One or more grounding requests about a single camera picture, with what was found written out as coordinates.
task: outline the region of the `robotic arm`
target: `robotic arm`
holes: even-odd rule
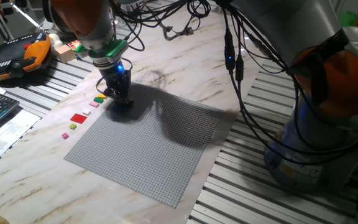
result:
[[[136,0],[118,0],[132,4]],[[268,38],[296,74],[314,105],[333,116],[358,114],[358,29],[342,29],[327,0],[217,1],[238,10]],[[114,40],[105,0],[51,0],[107,82],[105,94],[128,99],[131,75],[123,69],[125,40]]]
[[[133,4],[137,1],[117,0],[116,2]],[[255,37],[251,39],[261,52],[269,58],[280,61],[287,73],[296,79],[295,85],[299,83],[311,98],[313,105],[304,106],[305,110],[313,110],[311,107],[314,107],[328,121],[336,118],[347,119],[358,114],[358,27],[343,29],[336,19],[330,1],[216,0],[216,2],[232,14],[238,15],[242,21],[248,22],[251,29],[255,26],[266,36],[270,43],[261,42]],[[106,1],[51,0],[51,3],[77,38],[81,40],[83,46],[89,50],[89,56],[93,59],[95,67],[100,70],[106,80],[108,88],[104,94],[114,98],[116,103],[131,104],[132,101],[128,98],[131,73],[124,70],[121,63],[121,55],[128,48],[128,43],[126,40],[113,38],[114,33]],[[232,58],[234,62],[234,57],[226,55],[226,61],[228,58]],[[281,132],[277,136],[279,140],[271,138],[276,143],[277,141],[284,142],[286,146],[284,147],[284,144],[266,145],[265,163],[270,172],[282,184],[298,190],[315,190],[319,187],[319,183],[323,182],[321,179],[325,179],[328,183],[327,189],[339,189],[346,180],[336,179],[333,183],[333,173],[337,171],[351,173],[353,166],[349,163],[328,164],[328,162],[322,162],[321,159],[333,161],[344,155],[349,158],[353,156],[349,153],[355,150],[335,149],[329,152],[328,149],[320,150],[317,149],[318,147],[311,147],[302,137],[298,137],[302,130],[298,130],[296,114],[293,114],[285,128],[290,129],[288,132],[291,134]],[[313,142],[314,145],[338,147],[343,143],[343,139],[337,138],[336,141],[332,137],[345,136],[343,132],[332,126],[324,126],[321,121],[312,116],[302,118],[299,123],[301,123],[303,133],[307,133],[309,142]],[[318,156],[310,156],[317,154],[321,155],[320,159],[316,159]],[[297,163],[294,163],[292,158],[296,158]],[[301,180],[296,180],[295,177],[290,177],[282,171],[281,167],[287,166],[285,161],[295,165],[302,164],[303,167],[308,164],[324,164],[324,167],[319,170],[325,170],[325,173],[320,172],[323,174],[319,174],[318,177],[311,176],[312,179],[318,178],[313,183],[296,185]],[[358,161],[355,160],[353,163],[355,167]]]
[[[131,73],[124,70],[121,55],[128,49],[126,40],[115,40],[104,0],[51,0],[53,8],[89,50],[93,64],[106,80],[106,96],[116,103],[132,104],[128,99]]]

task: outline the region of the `red lego brick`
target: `red lego brick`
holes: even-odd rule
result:
[[[86,120],[86,116],[74,114],[74,116],[70,120],[82,124]]]

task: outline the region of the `yellow lego brick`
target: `yellow lego brick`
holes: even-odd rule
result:
[[[101,94],[101,93],[98,94],[98,97],[99,97],[99,98],[102,98],[102,99],[104,99],[104,100],[107,99],[107,96],[104,96],[104,95]]]

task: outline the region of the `metal grating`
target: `metal grating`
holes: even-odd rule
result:
[[[264,67],[280,71],[270,61]],[[287,122],[294,103],[295,90],[287,75],[263,71],[245,100],[250,113],[272,134]],[[265,167],[264,145],[239,116],[187,224],[358,223],[357,194],[350,186],[333,195],[302,194],[279,185]]]
[[[93,69],[90,58],[67,64],[54,58],[46,69],[0,82],[0,86],[6,96],[20,101],[24,110],[43,118]]]

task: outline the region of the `pink lego brick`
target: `pink lego brick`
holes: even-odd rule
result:
[[[68,134],[64,133],[64,134],[62,134],[62,137],[63,137],[63,139],[68,139]]]
[[[92,101],[91,103],[89,103],[89,105],[94,106],[94,107],[99,107],[99,103]]]

